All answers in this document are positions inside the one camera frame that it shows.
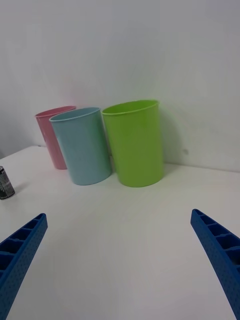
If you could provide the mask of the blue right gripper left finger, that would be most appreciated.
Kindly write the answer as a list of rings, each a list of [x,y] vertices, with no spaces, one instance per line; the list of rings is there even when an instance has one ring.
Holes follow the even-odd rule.
[[[47,228],[41,213],[0,243],[0,319],[7,318]]]

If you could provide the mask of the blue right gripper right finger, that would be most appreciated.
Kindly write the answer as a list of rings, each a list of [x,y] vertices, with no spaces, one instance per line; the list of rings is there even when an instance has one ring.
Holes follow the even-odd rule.
[[[230,304],[240,319],[240,238],[198,209],[190,224],[195,231]]]

